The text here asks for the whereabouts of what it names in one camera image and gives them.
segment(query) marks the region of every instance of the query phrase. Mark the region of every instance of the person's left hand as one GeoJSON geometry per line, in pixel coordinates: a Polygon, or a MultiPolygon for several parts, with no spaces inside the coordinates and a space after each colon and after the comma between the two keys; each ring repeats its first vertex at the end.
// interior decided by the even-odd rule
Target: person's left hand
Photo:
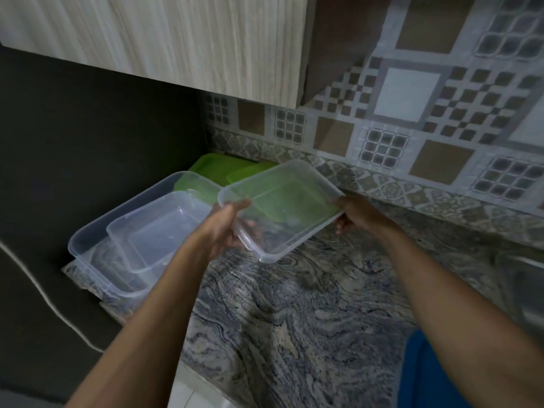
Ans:
{"type": "Polygon", "coordinates": [[[243,247],[242,242],[232,231],[232,223],[241,210],[251,205],[249,199],[242,199],[220,207],[213,205],[212,211],[195,230],[197,234],[203,234],[211,244],[209,260],[221,256],[228,247],[243,247]]]}

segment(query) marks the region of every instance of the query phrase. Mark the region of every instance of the large clear plastic container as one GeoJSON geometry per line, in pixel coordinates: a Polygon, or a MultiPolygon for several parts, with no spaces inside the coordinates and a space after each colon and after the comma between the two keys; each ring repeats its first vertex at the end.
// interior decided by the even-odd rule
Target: large clear plastic container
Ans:
{"type": "MultiPolygon", "coordinates": [[[[217,186],[216,200],[220,189],[217,186]]],[[[212,206],[188,192],[172,192],[117,218],[106,231],[127,269],[147,275],[150,268],[166,268],[176,250],[211,210],[212,206]]]]}
{"type": "Polygon", "coordinates": [[[341,215],[343,193],[311,165],[291,160],[222,189],[220,205],[249,198],[235,233],[264,263],[274,263],[341,215]]]}
{"type": "Polygon", "coordinates": [[[88,283],[95,285],[105,300],[117,309],[135,309],[153,287],[162,270],[159,266],[143,273],[129,271],[106,227],[115,219],[172,192],[174,186],[207,201],[212,200],[209,192],[217,194],[221,189],[211,180],[194,172],[173,173],[85,225],[68,242],[68,251],[76,258],[78,268],[85,273],[88,283]]]}

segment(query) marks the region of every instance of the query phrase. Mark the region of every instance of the cabinet door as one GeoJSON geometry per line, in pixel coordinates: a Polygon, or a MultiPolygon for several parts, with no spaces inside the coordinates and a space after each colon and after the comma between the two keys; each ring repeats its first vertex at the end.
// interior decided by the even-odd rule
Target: cabinet door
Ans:
{"type": "Polygon", "coordinates": [[[296,107],[315,0],[0,0],[4,46],[296,107]]]}

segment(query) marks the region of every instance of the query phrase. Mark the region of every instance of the hand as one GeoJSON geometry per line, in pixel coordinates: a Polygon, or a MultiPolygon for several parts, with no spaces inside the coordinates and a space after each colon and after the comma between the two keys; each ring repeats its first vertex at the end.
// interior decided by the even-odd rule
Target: hand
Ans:
{"type": "Polygon", "coordinates": [[[251,205],[248,199],[242,199],[220,207],[213,205],[208,217],[198,226],[195,234],[204,235],[210,243],[209,260],[221,256],[228,247],[243,247],[242,242],[232,231],[232,223],[241,210],[251,205]]]}
{"type": "Polygon", "coordinates": [[[337,234],[349,231],[354,227],[375,233],[384,226],[397,226],[391,219],[380,213],[368,200],[357,193],[339,197],[336,200],[336,206],[344,211],[344,214],[335,220],[337,234]]]}

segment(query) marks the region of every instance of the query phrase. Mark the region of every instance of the person's right arm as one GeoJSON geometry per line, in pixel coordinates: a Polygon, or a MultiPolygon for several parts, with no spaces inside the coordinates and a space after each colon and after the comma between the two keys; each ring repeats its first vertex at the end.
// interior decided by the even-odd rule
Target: person's right arm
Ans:
{"type": "Polygon", "coordinates": [[[544,407],[544,354],[521,328],[362,196],[337,204],[338,233],[361,227],[385,247],[419,327],[473,407],[544,407]]]}

